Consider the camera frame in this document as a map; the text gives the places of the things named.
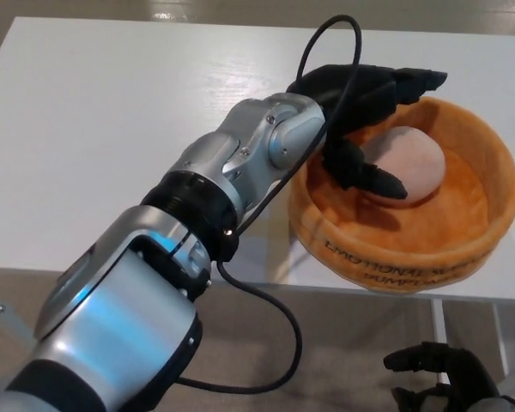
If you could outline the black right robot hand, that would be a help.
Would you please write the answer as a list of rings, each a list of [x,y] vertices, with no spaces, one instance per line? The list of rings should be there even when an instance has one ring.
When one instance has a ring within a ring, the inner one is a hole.
[[[388,354],[386,369],[400,372],[444,373],[449,382],[438,383],[415,392],[396,387],[391,390],[400,411],[425,411],[437,401],[444,401],[445,411],[466,411],[474,404],[496,398],[500,392],[482,362],[465,348],[446,343],[423,342]]]

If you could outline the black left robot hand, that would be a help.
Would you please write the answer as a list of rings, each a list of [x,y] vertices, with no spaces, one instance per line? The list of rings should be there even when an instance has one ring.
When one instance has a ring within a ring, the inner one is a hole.
[[[441,87],[447,77],[435,70],[327,64],[292,82],[287,91],[305,95],[322,107],[329,124],[321,149],[322,166],[339,187],[403,200],[408,192],[402,181],[367,161],[348,135],[383,122],[400,105],[416,103],[424,93]]]

